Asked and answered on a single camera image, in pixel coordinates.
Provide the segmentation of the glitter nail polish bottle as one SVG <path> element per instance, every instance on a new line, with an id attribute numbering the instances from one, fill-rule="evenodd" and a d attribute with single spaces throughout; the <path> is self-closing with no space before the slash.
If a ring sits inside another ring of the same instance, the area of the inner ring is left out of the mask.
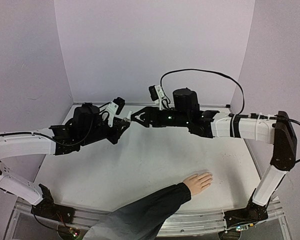
<path id="1" fill-rule="evenodd" d="M 124 118 L 123 118 L 123 121 L 125 121 L 125 122 L 127 122 L 127 123 L 130 123 L 130 122 L 131 122 L 131 120 L 130 120 L 129 118 L 127 118 L 127 117 L 124 117 Z"/>

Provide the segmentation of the white nail polish cap brush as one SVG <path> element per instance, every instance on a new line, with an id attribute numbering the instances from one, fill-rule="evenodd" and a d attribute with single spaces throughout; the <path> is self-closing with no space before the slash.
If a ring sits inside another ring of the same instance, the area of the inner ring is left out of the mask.
<path id="1" fill-rule="evenodd" d="M 132 114 L 133 114 L 133 111 L 130 110 L 130 111 L 128 112 L 127 116 L 126 116 L 126 118 L 127 118 L 129 121 L 131 120 Z"/>

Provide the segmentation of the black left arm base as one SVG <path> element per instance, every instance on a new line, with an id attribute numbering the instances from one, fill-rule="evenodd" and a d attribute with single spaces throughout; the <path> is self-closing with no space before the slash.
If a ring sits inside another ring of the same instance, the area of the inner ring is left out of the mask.
<path id="1" fill-rule="evenodd" d="M 36 217 L 71 224 L 74 219 L 75 209 L 56 204 L 50 190 L 41 183 L 38 186 L 42 192 L 42 200 L 37 205 L 32 205 L 31 213 Z"/>

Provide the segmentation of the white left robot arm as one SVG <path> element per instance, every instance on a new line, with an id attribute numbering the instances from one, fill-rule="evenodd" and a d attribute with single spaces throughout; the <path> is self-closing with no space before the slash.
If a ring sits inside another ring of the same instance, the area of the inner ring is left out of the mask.
<path id="1" fill-rule="evenodd" d="M 50 190 L 13 173 L 1 160 L 29 155 L 67 155 L 102 140 L 115 145 L 131 124 L 131 112 L 124 118 L 119 117 L 124 105 L 114 101 L 101 107 L 83 103 L 74 109 L 73 117 L 64 125 L 0 132 L 0 189 L 37 206 L 46 218 L 54 218 L 58 208 Z"/>

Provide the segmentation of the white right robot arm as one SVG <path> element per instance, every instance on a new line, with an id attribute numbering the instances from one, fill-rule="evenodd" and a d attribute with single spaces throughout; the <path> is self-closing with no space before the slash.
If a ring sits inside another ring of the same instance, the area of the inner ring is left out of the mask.
<path id="1" fill-rule="evenodd" d="M 296 164 L 297 138 L 286 112 L 233 114 L 202 110 L 197 93 L 189 88 L 173 92 L 174 106 L 159 85 L 149 87 L 155 106 L 146 106 L 131 115 L 133 122 L 149 128 L 182 127 L 202 138 L 236 138 L 264 143 L 272 147 L 269 167 L 251 196 L 255 206 L 264 207 L 285 175 Z"/>

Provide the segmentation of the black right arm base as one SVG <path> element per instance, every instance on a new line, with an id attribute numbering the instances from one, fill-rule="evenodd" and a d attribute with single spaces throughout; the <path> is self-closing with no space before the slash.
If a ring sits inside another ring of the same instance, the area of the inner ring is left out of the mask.
<path id="1" fill-rule="evenodd" d="M 223 217 L 226 228 L 233 229 L 238 226 L 256 224 L 267 220 L 269 217 L 267 212 L 268 205 L 269 203 L 261 206 L 249 200 L 247 206 L 244 208 L 226 211 Z"/>

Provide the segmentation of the dark sleeved forearm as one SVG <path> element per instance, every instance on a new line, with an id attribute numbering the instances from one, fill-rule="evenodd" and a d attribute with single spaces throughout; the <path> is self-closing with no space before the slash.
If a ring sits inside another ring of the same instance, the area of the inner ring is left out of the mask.
<path id="1" fill-rule="evenodd" d="M 165 187 L 101 218 L 83 239 L 154 240 L 165 220 L 190 200 L 184 183 Z"/>

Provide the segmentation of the mannequin hand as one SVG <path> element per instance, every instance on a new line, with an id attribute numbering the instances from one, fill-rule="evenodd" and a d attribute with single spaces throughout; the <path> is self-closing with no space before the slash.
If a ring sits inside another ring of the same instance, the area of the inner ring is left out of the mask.
<path id="1" fill-rule="evenodd" d="M 195 196 L 210 187 L 213 182 L 213 174 L 205 172 L 187 177 L 183 183 L 188 187 L 191 196 Z"/>

